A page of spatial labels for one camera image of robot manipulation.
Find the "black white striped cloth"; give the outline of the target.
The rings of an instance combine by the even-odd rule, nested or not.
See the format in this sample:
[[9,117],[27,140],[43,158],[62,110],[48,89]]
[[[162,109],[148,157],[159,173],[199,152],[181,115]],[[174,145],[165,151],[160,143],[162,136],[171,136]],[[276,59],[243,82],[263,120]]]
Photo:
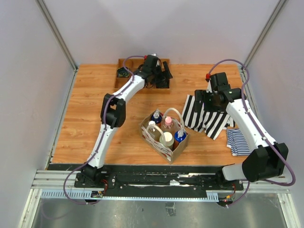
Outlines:
[[201,105],[199,111],[196,112],[194,101],[194,96],[187,95],[182,111],[182,118],[187,128],[199,133],[204,131],[209,138],[216,140],[222,130],[236,126],[236,122],[230,115],[204,111],[204,105]]

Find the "wooden compartment tray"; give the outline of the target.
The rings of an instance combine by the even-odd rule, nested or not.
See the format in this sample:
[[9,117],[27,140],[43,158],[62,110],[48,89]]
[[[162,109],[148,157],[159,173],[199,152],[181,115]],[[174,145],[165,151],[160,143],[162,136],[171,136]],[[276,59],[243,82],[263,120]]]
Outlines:
[[[119,58],[118,59],[118,64],[117,64],[117,69],[123,67],[123,62],[124,58]],[[164,70],[163,67],[163,62],[167,62],[168,65],[170,65],[170,59],[169,58],[161,58],[162,62],[162,71]],[[126,61],[125,65],[128,67],[131,71],[135,71],[138,66],[144,63],[143,58],[130,58]],[[129,79],[131,78],[131,74],[129,75],[128,78],[117,78],[115,79],[115,86],[114,86],[114,91],[118,91],[124,84],[126,84]],[[139,94],[156,94],[156,93],[161,93],[161,94],[169,94],[170,93],[170,88],[157,88],[155,85],[148,84],[145,88],[140,90],[138,92]]]

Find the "pink cap bottle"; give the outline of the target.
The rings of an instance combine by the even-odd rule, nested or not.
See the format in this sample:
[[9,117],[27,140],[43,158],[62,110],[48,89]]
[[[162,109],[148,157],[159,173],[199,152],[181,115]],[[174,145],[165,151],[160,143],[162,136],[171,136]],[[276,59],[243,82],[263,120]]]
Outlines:
[[170,116],[166,116],[164,119],[163,119],[163,123],[161,125],[162,129],[165,131],[165,130],[169,130],[171,129],[173,126],[173,121],[172,121],[172,118]]

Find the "watermelon print canvas bag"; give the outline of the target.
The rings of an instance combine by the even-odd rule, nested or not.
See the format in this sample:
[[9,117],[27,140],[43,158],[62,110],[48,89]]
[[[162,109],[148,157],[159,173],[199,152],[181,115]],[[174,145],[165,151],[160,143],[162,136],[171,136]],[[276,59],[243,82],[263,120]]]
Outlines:
[[155,110],[139,124],[139,132],[142,139],[169,164],[173,164],[189,144],[190,135],[175,108],[164,113]]

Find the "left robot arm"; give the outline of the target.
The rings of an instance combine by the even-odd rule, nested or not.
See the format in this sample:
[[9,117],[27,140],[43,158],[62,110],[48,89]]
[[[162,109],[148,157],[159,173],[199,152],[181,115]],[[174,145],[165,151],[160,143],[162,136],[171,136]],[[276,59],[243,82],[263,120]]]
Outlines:
[[155,86],[173,78],[168,62],[162,61],[156,54],[130,56],[123,61],[121,69],[129,73],[130,79],[118,91],[104,96],[99,135],[75,180],[75,184],[83,181],[81,186],[85,188],[107,184],[102,174],[106,153],[117,130],[126,120],[126,105],[130,99],[148,84]]

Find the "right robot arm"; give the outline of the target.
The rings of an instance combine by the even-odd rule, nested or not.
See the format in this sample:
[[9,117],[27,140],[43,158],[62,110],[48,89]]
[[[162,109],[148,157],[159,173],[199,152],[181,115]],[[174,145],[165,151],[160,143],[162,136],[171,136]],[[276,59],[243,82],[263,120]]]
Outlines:
[[228,114],[242,132],[250,154],[239,164],[224,166],[220,177],[225,181],[265,181],[282,175],[288,147],[264,129],[252,113],[241,88],[231,88],[226,73],[207,74],[206,90],[195,90],[195,110],[202,105],[204,111]]

